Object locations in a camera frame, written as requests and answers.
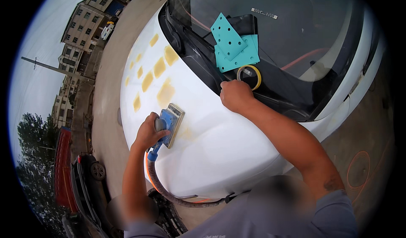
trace man's right hand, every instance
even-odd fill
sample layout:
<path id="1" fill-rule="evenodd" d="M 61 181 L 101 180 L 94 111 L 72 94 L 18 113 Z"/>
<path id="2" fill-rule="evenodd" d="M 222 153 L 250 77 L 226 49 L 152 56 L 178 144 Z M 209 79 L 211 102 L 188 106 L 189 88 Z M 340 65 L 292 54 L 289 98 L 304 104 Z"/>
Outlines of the man's right hand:
<path id="1" fill-rule="evenodd" d="M 229 110 L 243 114 L 250 103 L 255 102 L 254 94 L 250 86 L 234 79 L 233 81 L 223 81 L 220 84 L 220 99 L 223 105 Z"/>

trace windshield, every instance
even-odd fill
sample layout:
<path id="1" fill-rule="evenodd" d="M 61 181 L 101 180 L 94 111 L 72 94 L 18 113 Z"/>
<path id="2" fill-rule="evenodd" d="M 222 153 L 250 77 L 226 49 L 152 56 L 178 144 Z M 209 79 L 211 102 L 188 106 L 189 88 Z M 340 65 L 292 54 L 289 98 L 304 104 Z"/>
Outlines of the windshield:
<path id="1" fill-rule="evenodd" d="M 349 54 L 339 54 L 354 18 L 352 0 L 169 0 L 170 16 L 212 46 L 210 27 L 220 12 L 227 18 L 256 17 L 260 62 L 255 66 L 262 83 L 254 93 L 291 104 L 302 120 L 332 95 L 334 82 L 346 72 Z M 224 75 L 234 79 L 236 70 Z"/>

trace black car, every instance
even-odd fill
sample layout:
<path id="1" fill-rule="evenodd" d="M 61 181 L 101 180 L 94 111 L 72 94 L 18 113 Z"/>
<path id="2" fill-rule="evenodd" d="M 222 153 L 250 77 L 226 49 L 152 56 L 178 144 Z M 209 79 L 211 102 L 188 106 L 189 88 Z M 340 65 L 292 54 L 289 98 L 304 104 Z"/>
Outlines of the black car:
<path id="1" fill-rule="evenodd" d="M 92 238 L 85 220 L 79 212 L 65 214 L 62 217 L 62 224 L 68 238 Z"/>
<path id="2" fill-rule="evenodd" d="M 106 217 L 106 207 L 110 201 L 103 180 L 106 169 L 92 154 L 79 155 L 71 165 L 72 187 L 79 211 L 104 238 L 122 237 Z"/>

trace tire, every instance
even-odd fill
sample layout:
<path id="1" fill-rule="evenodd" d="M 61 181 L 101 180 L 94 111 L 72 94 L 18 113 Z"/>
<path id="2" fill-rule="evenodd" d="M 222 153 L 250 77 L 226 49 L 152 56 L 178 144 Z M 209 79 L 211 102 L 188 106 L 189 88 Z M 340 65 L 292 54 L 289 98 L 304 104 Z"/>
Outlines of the tire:
<path id="1" fill-rule="evenodd" d="M 96 181 L 103 181 L 106 178 L 106 169 L 98 162 L 90 166 L 90 173 Z"/>

